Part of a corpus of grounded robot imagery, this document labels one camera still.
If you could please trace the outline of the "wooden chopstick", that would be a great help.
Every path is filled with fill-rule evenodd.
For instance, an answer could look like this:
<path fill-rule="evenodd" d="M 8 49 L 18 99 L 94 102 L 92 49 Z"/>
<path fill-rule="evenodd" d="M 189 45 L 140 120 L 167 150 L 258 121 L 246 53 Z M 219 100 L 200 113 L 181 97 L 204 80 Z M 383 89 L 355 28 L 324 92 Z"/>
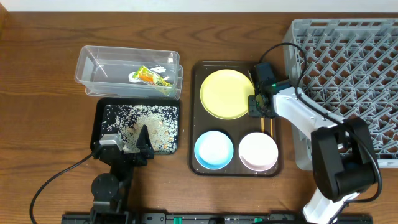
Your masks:
<path fill-rule="evenodd" d="M 262 132 L 262 133 L 265 133 L 264 117 L 261 117 L 261 132 Z"/>
<path fill-rule="evenodd" d="M 270 121 L 269 121 L 269 132 L 270 132 L 271 138 L 273 138 L 274 137 L 273 119 L 270 119 Z"/>

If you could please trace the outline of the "green orange snack wrapper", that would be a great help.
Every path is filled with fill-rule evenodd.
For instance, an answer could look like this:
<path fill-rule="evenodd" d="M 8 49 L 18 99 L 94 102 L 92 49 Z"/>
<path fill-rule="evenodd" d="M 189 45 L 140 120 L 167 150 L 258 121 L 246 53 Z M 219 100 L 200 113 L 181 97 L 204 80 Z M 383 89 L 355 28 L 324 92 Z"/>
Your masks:
<path fill-rule="evenodd" d="M 128 79 L 132 83 L 143 82 L 147 85 L 155 86 L 161 93 L 165 95 L 169 95 L 172 91 L 171 83 L 144 65 L 141 66 L 137 71 L 130 73 Z"/>

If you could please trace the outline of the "white plastic film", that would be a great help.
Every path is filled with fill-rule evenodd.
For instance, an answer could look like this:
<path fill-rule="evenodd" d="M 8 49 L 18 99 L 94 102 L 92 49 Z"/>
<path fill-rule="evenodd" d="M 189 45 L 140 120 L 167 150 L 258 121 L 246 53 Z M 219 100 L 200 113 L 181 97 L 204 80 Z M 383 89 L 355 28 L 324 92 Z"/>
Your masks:
<path fill-rule="evenodd" d="M 160 73 L 164 71 L 163 67 L 149 69 L 143 65 L 137 71 L 130 73 L 128 80 L 132 83 L 143 82 L 148 85 L 171 86 L 172 84 L 167 81 L 169 77 L 160 76 Z"/>

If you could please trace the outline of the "white rice pile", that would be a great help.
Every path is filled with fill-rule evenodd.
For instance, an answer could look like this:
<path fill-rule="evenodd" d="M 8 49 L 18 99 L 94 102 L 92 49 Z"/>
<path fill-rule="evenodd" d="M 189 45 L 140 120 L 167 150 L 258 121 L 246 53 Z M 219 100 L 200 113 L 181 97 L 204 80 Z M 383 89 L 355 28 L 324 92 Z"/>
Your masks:
<path fill-rule="evenodd" d="M 177 106 L 107 105 L 101 122 L 101 136 L 118 134 L 123 140 L 123 151 L 135 153 L 143 126 L 147 126 L 154 152 L 173 154 L 177 150 L 179 108 Z"/>

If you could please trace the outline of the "light blue bowl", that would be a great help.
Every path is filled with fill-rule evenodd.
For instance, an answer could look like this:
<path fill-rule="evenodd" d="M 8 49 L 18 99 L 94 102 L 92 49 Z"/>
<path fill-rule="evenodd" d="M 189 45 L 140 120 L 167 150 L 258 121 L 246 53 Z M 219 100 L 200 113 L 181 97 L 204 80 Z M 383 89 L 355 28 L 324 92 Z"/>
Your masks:
<path fill-rule="evenodd" d="M 193 149 L 198 163 L 209 170 L 226 167 L 232 160 L 234 146 L 232 140 L 221 131 L 207 131 L 195 142 Z"/>

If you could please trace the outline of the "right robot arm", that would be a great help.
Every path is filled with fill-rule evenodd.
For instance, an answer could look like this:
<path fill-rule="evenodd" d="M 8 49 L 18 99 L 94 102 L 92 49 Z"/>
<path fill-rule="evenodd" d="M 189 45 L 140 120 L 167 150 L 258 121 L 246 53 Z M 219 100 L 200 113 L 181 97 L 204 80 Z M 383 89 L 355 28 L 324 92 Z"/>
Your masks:
<path fill-rule="evenodd" d="M 371 185 L 382 187 L 367 123 L 333 115 L 285 80 L 254 83 L 249 115 L 285 118 L 309 138 L 317 189 L 302 210 L 306 223 L 335 223 Z"/>

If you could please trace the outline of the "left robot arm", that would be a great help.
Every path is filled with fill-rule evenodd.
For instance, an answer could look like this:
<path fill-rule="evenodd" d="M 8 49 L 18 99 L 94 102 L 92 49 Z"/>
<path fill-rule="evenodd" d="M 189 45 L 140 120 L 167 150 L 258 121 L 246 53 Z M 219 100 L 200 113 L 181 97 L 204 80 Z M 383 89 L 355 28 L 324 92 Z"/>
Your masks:
<path fill-rule="evenodd" d="M 125 153 L 118 134 L 105 134 L 95 142 L 93 157 L 110 166 L 108 173 L 97 176 L 91 185 L 93 208 L 90 223 L 139 223 L 140 217 L 127 207 L 134 168 L 146 166 L 154 158 L 147 126 L 143 126 L 136 142 L 138 151 Z"/>

